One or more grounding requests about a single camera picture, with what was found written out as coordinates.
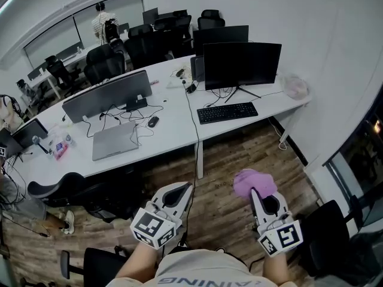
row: white desk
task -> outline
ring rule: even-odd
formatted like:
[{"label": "white desk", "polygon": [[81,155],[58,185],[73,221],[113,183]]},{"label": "white desk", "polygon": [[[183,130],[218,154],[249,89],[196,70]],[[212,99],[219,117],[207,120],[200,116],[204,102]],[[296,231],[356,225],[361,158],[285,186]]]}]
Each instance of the white desk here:
[{"label": "white desk", "polygon": [[[41,185],[51,185],[58,182],[60,178],[68,172],[77,172],[85,177],[96,175],[187,145],[194,145],[196,155],[198,154],[197,173],[198,177],[201,178],[203,176],[204,140],[281,112],[303,107],[311,100],[310,96],[301,101],[295,101],[289,98],[281,92],[281,86],[278,82],[267,86],[248,86],[245,87],[247,90],[263,96],[261,99],[257,99],[253,102],[259,116],[201,125],[199,124],[196,109],[202,108],[207,103],[213,103],[217,100],[217,97],[206,91],[195,91],[193,94],[188,95],[188,97],[200,139],[199,149],[197,149],[197,135],[190,115],[186,94],[180,83],[181,80],[179,78],[170,77],[170,75],[174,73],[174,70],[180,69],[185,62],[190,62],[190,57],[170,60],[143,68],[147,71],[150,81],[159,80],[158,84],[152,85],[153,95],[147,97],[148,104],[162,105],[164,110],[156,113],[160,121],[153,129],[154,136],[141,137],[139,141],[142,143],[142,146],[138,149],[103,160],[92,161],[93,138],[86,137],[89,125],[86,123],[72,124],[68,117],[66,121],[63,122],[62,117],[65,115],[65,112],[62,109],[62,102],[60,102],[42,112],[37,117],[50,132],[50,136],[54,136],[55,133],[60,136],[60,132],[67,131],[73,137],[74,141],[76,141],[77,146],[75,148],[70,147],[59,161],[56,161],[54,158],[48,158],[42,150],[36,146],[32,146],[26,152],[33,152],[33,154],[23,155],[24,163],[17,160],[15,168],[24,177],[27,184],[30,181],[36,181]],[[172,83],[173,86],[178,85],[180,87],[166,88],[169,83]],[[198,90],[201,89],[204,89],[203,83],[198,86]],[[252,99],[253,97],[249,94],[238,91],[229,100],[228,104],[246,102]],[[222,105],[223,102],[224,100],[221,99],[216,104]],[[140,109],[140,112],[144,116],[149,116],[157,109],[158,108],[148,106]],[[116,114],[118,110],[112,109],[110,112]],[[289,122],[281,141],[286,139],[286,136],[298,117],[299,114],[293,114],[290,120],[291,122]],[[99,121],[98,115],[90,118],[89,122],[92,124],[89,135],[100,131],[104,125],[104,119]],[[115,125],[118,125],[118,121],[108,117],[105,128],[107,129]],[[138,127],[138,136],[150,134],[147,129]],[[15,172],[11,172],[11,175],[15,180],[17,179],[19,181]]]},{"label": "white desk", "polygon": [[[86,58],[88,52],[96,47],[98,47],[99,45],[92,45],[84,50],[81,51],[80,54],[76,54],[74,57],[72,57],[71,59],[68,59],[66,60],[63,64],[65,67],[69,66],[70,64],[73,64],[73,63],[76,63],[78,62],[79,60],[83,60]],[[56,94],[57,98],[58,99],[61,99],[61,96],[57,90],[57,88],[54,86],[52,80],[51,80],[51,77],[52,77],[52,74],[49,73],[48,70],[45,70],[44,71],[44,74],[42,75],[39,75],[38,77],[36,77],[35,79],[33,79],[32,81],[28,82],[28,85],[30,86],[30,88],[34,88],[36,86],[39,86],[42,82],[44,81],[48,81],[50,87],[53,89],[54,93]]]}]

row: keyboard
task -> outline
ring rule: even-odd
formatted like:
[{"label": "keyboard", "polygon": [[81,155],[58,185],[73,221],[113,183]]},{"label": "keyboard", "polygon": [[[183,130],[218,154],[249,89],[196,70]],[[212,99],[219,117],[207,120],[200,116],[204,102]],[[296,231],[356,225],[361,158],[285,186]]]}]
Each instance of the keyboard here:
[{"label": "keyboard", "polygon": [[258,116],[251,102],[201,108],[197,114],[201,124]]}]

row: laptop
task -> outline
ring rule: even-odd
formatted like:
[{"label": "laptop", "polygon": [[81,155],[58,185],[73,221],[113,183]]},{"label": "laptop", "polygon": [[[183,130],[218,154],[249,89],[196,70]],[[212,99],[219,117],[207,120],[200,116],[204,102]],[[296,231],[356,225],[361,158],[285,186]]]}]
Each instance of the laptop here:
[{"label": "laptop", "polygon": [[92,160],[101,160],[138,149],[135,126],[136,122],[131,121],[95,133]]}]

